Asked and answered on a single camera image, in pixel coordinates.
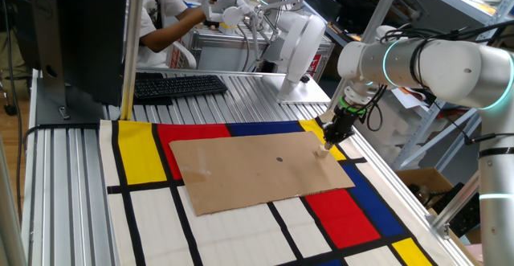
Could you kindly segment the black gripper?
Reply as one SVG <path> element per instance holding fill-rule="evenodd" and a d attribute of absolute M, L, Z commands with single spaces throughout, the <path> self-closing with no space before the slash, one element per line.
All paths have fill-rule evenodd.
<path fill-rule="evenodd" d="M 324 126 L 324 149 L 332 148 L 330 141 L 339 141 L 337 145 L 342 146 L 345 139 L 353 134 L 352 126 L 356 119 L 357 113 L 347 109 L 335 110 L 332 120 Z"/>

